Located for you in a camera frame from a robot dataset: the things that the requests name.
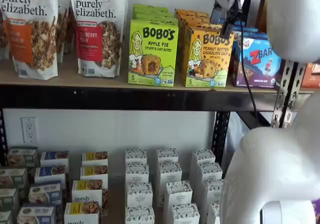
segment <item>shelf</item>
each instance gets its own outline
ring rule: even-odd
[[[75,53],[58,65],[59,77],[48,81],[19,78],[11,60],[0,61],[0,106],[5,108],[253,111],[246,88],[186,88],[176,72],[174,87],[128,84],[127,65],[120,77],[88,78],[78,74]],[[277,91],[252,89],[259,111],[273,111]]]

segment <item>electrical outlet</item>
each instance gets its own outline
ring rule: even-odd
[[[37,143],[38,132],[37,132],[37,119],[36,117],[21,118],[23,142],[24,143]]]

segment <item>bobo's peanut butter chocolate chip box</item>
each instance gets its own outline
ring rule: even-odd
[[[220,38],[220,28],[188,27],[183,56],[186,87],[225,87],[234,40]]]
[[[177,40],[176,23],[132,19],[128,82],[173,87]]]

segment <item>black cable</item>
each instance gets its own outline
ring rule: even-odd
[[[250,85],[249,85],[249,82],[248,82],[248,79],[247,79],[247,75],[246,75],[246,72],[245,72],[245,64],[244,64],[244,28],[242,26],[242,21],[240,20],[240,27],[241,27],[241,65],[242,65],[242,72],[243,72],[243,77],[245,78],[245,83],[246,83],[246,86],[248,88],[248,91],[249,91],[249,94],[250,94],[250,98],[251,98],[251,101],[252,101],[252,105],[253,105],[253,112],[254,112],[254,117],[255,117],[255,122],[256,122],[256,126],[258,127],[259,126],[259,121],[258,121],[258,112],[257,112],[257,107],[256,107],[256,102],[254,100],[254,96],[252,95],[252,92],[251,92],[251,88],[250,88]]]

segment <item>purely elizabeth granola bag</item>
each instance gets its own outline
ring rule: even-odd
[[[22,78],[58,75],[58,0],[0,0],[3,24],[15,69]]]
[[[127,0],[71,0],[79,73],[119,76]]]

